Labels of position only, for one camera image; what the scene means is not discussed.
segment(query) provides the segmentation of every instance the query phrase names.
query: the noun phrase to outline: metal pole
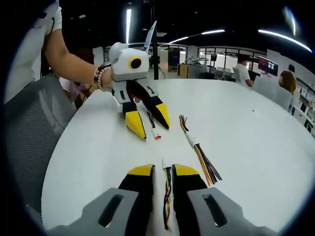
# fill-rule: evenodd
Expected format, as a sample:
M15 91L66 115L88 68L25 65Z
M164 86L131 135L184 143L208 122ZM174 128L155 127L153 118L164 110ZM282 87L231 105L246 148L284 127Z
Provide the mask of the metal pole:
M151 0L151 25L156 21L155 10L154 10L154 0ZM157 44L157 25L152 35L152 49L153 49L153 72L154 79L158 80L158 44Z

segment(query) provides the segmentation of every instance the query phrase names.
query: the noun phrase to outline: monitor screen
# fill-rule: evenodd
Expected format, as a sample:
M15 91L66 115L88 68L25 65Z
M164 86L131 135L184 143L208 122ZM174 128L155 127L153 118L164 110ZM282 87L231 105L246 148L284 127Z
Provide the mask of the monitor screen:
M278 64L267 58L259 57L258 69L266 71L274 76L278 75Z

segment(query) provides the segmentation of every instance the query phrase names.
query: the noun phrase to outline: man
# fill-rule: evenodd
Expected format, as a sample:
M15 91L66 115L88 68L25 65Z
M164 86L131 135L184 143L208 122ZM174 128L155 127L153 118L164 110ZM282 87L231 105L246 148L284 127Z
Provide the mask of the man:
M235 68L240 72L240 79L241 79L242 85L246 87L252 87L252 81L248 73L248 70L246 68L247 63L248 63L248 57L246 55L240 55L239 62L235 66Z
M289 65L288 71L283 71L280 75L279 85L285 90L289 91L292 95L296 89L295 68Z

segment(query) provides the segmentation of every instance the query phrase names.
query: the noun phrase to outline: white table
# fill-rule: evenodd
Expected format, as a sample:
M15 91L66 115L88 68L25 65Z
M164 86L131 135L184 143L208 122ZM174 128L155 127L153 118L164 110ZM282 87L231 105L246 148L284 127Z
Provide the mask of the white table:
M315 140L311 134L276 103L236 83L187 79L153 83L171 120L169 131L158 127L159 141L153 140L142 103L138 110L146 141L125 127L108 92L94 92L76 113L46 173L44 227L49 230L72 223L86 204L108 188L118 187L130 169L153 163L154 213L148 235L165 235L161 157L197 169L205 180L179 126L178 115L184 114L187 127L223 178L215 187L243 208L246 219L280 231L299 211L314 182ZM173 235L178 235L173 210L170 225Z

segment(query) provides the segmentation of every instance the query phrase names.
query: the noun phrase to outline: ceiling light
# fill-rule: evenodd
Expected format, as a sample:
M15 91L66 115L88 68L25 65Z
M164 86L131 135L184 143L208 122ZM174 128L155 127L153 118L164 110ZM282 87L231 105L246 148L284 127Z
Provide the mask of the ceiling light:
M212 31L202 32L201 34L221 33L221 32L225 32L225 30L223 30L223 29L218 29L218 30L212 30Z
M127 9L127 14L126 14L126 44L129 43L130 21L131 21L131 9Z
M169 42L169 44L170 44L170 43L175 43L175 42L178 42L178 41L187 39L187 38L188 38L187 36L186 36L186 37L183 37L183 38L179 38L179 39L176 39L176 40L174 40L174 41L172 41L172 42Z
M293 38L289 38L288 36L285 36L285 35L282 35L282 34L279 34L279 33L274 33L274 32L267 31L267 30L262 30L262 29L259 29L258 32L259 32L259 33L265 33L265 34L271 34L271 35L273 35L273 36L277 36L277 37L280 37L280 38L284 38L284 39L289 40L289 41L291 41L291 42L293 42L293 43L296 43L297 45L299 45L299 46L305 48L306 50L308 50L308 51L310 51L310 52L312 52L311 49L310 49L308 46L304 45L303 43L300 43L299 41L296 41L296 40L293 39Z

